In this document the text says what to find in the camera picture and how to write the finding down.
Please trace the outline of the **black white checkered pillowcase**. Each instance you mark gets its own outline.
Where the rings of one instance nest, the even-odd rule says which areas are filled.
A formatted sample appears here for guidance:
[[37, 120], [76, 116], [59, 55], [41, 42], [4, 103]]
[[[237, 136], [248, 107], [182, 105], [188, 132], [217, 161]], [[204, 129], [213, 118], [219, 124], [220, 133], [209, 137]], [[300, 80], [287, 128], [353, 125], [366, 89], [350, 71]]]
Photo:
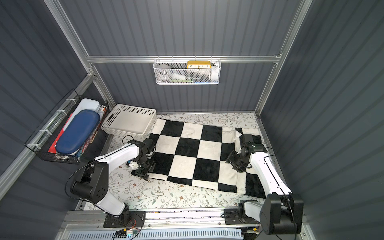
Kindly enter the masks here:
[[256, 170], [249, 164], [237, 172], [226, 160], [240, 150], [239, 138], [250, 134], [262, 142], [259, 130], [228, 128], [157, 119], [149, 135], [156, 144], [150, 178], [181, 185], [265, 198]]

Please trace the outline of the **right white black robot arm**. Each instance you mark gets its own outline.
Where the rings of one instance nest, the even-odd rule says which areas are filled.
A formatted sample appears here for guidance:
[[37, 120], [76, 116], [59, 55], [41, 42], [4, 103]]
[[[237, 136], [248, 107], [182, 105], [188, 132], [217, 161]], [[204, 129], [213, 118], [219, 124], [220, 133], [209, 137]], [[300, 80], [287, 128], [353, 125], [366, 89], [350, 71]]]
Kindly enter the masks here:
[[251, 134], [235, 137], [235, 150], [226, 162], [239, 173], [255, 170], [266, 195], [263, 204], [254, 200], [240, 201], [238, 209], [226, 209], [222, 215], [226, 224], [259, 224], [266, 235], [295, 235], [302, 230], [304, 201], [293, 194], [273, 166], [273, 148], [255, 142]]

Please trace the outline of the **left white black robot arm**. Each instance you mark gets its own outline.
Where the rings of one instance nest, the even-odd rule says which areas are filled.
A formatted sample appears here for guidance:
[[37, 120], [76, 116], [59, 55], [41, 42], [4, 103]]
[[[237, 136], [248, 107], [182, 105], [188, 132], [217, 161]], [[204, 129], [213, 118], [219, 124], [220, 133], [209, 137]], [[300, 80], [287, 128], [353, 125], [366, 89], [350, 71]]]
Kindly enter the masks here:
[[134, 176], [147, 181], [155, 167], [155, 161], [151, 159], [155, 151], [156, 144], [151, 139], [142, 142], [130, 140], [121, 148], [96, 157], [80, 167], [74, 174], [70, 192], [109, 215], [118, 217], [129, 208], [109, 191], [109, 174], [128, 164]]

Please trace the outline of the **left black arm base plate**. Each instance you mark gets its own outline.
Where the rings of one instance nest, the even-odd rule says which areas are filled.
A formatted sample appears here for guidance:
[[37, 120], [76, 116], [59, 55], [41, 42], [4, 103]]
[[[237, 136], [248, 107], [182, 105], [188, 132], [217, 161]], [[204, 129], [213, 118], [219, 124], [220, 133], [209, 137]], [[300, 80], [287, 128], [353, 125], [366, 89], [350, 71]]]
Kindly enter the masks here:
[[103, 228], [141, 228], [145, 222], [145, 219], [145, 211], [123, 213], [118, 217], [107, 214], [105, 217]]

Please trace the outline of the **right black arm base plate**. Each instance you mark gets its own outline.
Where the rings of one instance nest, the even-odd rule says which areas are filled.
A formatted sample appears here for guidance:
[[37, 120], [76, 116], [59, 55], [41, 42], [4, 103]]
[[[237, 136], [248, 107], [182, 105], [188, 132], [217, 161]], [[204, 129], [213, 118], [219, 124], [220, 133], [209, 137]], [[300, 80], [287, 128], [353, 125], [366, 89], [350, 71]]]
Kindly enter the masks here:
[[226, 225], [259, 225], [260, 222], [247, 217], [244, 213], [241, 213], [238, 209], [224, 209], [224, 213], [221, 217], [225, 220]]

